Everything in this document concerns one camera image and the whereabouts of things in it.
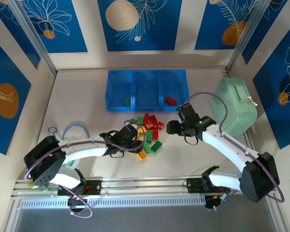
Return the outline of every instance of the blue bin divider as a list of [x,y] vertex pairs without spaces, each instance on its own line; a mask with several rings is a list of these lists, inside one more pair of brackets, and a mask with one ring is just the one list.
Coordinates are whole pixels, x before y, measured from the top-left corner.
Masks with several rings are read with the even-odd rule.
[[[165,102],[177,101],[176,106]],[[108,111],[175,111],[189,97],[185,70],[110,70],[105,92]]]

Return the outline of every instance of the white wall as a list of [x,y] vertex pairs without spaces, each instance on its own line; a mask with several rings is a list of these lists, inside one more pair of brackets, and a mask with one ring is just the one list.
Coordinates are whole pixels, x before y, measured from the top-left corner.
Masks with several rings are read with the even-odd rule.
[[8,155],[0,154],[0,227],[15,180],[25,168],[23,157],[32,149],[44,106],[52,85],[52,76],[40,62],[36,70],[0,20],[0,46],[31,82],[31,89],[20,116]]
[[252,126],[250,132],[256,149],[261,153],[267,151],[275,158],[280,178],[280,187],[285,196],[285,202],[281,206],[290,226],[290,145],[281,150],[278,148],[264,108],[262,107],[258,93],[252,82],[254,76],[258,73],[259,69],[266,62],[289,29],[290,0],[286,3],[284,9],[268,31],[250,62],[245,65],[241,57],[230,74],[231,77],[241,77],[245,79],[252,99],[258,103],[258,119]]
[[174,51],[108,52],[97,0],[72,0],[88,53],[57,53],[58,69],[226,66],[230,50],[195,51],[208,0],[183,0]]

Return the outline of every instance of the mint green case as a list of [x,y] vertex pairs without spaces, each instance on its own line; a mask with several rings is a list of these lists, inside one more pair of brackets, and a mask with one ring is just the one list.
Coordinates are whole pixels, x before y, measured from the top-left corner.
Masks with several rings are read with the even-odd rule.
[[[244,133],[257,119],[257,109],[249,100],[249,92],[242,78],[223,78],[215,94],[220,96],[228,107],[228,117],[222,129],[231,136]],[[223,104],[215,97],[211,100],[216,122],[221,123],[225,116]]]

